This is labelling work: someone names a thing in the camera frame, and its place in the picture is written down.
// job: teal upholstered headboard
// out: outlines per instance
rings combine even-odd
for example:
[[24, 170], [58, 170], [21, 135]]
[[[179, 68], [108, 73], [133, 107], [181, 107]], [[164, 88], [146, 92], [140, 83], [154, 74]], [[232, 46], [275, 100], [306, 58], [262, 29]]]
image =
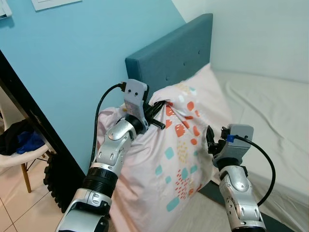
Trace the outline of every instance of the teal upholstered headboard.
[[209, 63], [212, 14], [203, 14], [126, 58], [129, 78], [149, 85], [148, 99]]

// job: blue wall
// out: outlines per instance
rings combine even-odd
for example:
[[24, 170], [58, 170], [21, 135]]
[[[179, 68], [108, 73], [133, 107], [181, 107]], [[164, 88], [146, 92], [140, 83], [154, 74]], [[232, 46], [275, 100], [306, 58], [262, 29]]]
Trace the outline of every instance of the blue wall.
[[[171, 0], [84, 0], [35, 12], [8, 1], [0, 49], [84, 172], [101, 95], [126, 80], [125, 57], [185, 22]], [[103, 107], [123, 102], [115, 90]]]

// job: white chair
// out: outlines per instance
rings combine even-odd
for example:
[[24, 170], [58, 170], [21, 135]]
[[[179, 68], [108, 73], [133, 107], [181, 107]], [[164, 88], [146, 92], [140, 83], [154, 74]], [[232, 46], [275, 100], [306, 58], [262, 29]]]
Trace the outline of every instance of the white chair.
[[[6, 95], [3, 89], [0, 87], [0, 111], [4, 121], [4, 131], [6, 131], [12, 124], [19, 122], [24, 118], [24, 116], [19, 112], [17, 107], [11, 101], [11, 99]], [[10, 156], [0, 155], [0, 168], [12, 167], [16, 165], [21, 165], [21, 169], [24, 175], [27, 190], [31, 192], [31, 186], [29, 182], [29, 177], [27, 171], [30, 167], [27, 167], [29, 161], [35, 160], [40, 156], [45, 157], [45, 152], [47, 152], [48, 146], [43, 145], [35, 151], [25, 152], [24, 154], [14, 153]]]

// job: white bed sheet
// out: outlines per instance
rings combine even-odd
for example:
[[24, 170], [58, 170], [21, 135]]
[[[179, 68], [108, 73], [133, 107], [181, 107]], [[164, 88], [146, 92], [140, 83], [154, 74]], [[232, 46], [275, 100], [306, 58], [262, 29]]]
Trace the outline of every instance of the white bed sheet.
[[[254, 127], [253, 141], [271, 157], [276, 184], [260, 207], [294, 231], [309, 231], [309, 85], [249, 74], [215, 72], [235, 123]], [[266, 193], [271, 168], [252, 147], [243, 158], [257, 200]]]

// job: light switch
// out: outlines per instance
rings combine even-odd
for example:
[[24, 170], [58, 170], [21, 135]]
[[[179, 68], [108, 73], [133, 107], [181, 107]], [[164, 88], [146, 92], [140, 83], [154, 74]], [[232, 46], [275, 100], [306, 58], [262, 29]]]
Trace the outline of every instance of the light switch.
[[34, 9], [36, 11], [55, 7], [55, 6], [61, 6], [64, 4], [76, 2], [76, 1], [82, 1], [82, 0], [32, 0], [32, 4], [34, 6]]
[[0, 0], [0, 19], [12, 16], [12, 11], [9, 8], [6, 0]]

